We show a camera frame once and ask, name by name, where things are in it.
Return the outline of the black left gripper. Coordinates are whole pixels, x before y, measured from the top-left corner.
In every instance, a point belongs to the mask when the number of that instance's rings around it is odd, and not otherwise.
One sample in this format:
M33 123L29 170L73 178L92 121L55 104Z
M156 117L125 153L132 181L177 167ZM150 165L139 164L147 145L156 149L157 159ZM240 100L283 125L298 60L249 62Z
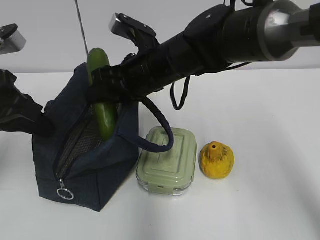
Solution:
M51 137L56 130L53 122L41 105L15 86L16 80L10 71L0 70L0 130Z

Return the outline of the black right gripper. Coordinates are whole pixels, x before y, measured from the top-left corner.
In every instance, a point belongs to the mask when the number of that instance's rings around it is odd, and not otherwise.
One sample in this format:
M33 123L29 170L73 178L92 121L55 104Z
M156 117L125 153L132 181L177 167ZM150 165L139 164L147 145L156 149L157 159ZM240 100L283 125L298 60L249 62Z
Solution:
M175 52L148 52L119 65L98 69L98 85L90 86L90 104L120 104L141 100L180 79L180 56Z

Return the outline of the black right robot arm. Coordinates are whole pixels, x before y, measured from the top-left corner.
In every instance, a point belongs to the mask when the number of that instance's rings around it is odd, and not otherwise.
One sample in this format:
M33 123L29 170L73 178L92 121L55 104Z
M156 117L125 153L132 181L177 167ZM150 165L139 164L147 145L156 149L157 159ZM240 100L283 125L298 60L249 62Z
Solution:
M138 52L93 71L86 93L91 103L141 101L190 76L286 61L300 48L319 46L320 6L301 9L289 0L255 0L235 10L234 4L219 4L163 43L152 28L122 13L115 14L110 30L132 41Z

